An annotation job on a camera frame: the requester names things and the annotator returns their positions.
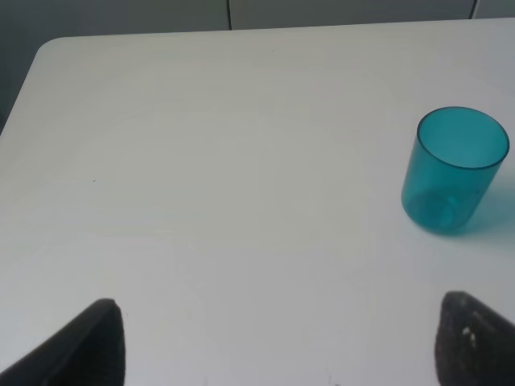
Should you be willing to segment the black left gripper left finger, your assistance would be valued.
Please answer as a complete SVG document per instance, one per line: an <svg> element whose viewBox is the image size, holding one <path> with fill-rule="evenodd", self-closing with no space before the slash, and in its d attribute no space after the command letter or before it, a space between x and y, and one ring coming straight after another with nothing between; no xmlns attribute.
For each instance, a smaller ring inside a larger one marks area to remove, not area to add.
<svg viewBox="0 0 515 386"><path fill-rule="evenodd" d="M2 385L123 385L126 342L113 299L92 303L1 373Z"/></svg>

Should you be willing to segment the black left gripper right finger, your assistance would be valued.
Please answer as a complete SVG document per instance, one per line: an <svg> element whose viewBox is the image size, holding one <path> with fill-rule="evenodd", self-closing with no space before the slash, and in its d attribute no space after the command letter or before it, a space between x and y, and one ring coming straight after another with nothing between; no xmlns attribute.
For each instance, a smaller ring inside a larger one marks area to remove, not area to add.
<svg viewBox="0 0 515 386"><path fill-rule="evenodd" d="M514 324L464 291L446 293L435 370L441 385L513 385Z"/></svg>

